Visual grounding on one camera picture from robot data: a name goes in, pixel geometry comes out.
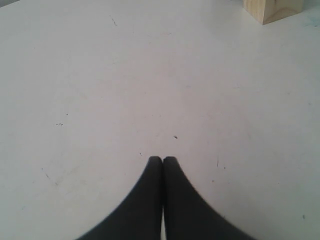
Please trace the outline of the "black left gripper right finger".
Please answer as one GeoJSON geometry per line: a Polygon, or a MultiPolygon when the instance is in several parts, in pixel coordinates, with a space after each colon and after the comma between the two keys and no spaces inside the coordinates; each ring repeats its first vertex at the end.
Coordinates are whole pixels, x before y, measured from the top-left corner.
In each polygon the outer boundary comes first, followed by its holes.
{"type": "Polygon", "coordinates": [[[164,225],[168,240],[252,240],[219,215],[195,190],[178,160],[163,160],[164,225]]]}

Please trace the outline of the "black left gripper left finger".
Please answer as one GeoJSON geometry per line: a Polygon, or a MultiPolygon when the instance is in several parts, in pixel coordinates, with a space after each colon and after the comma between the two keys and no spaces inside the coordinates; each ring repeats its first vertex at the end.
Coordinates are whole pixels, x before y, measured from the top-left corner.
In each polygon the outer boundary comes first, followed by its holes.
{"type": "Polygon", "coordinates": [[[163,215],[163,162],[151,156],[120,205],[80,240],[160,240],[163,215]]]}

